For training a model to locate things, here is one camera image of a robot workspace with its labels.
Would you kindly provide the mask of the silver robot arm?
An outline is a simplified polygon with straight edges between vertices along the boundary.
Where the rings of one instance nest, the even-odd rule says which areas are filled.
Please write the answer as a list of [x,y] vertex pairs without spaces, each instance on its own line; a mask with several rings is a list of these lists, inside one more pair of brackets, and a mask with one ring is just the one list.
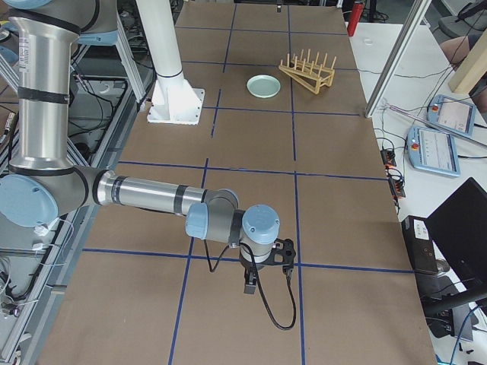
[[20,149],[1,180],[1,212],[22,227],[48,224],[85,205],[125,205],[184,216],[189,236],[240,251],[246,293],[273,264],[279,216],[267,205],[240,210],[229,190],[119,176],[67,158],[72,45],[117,41],[114,1],[11,1],[19,33]]

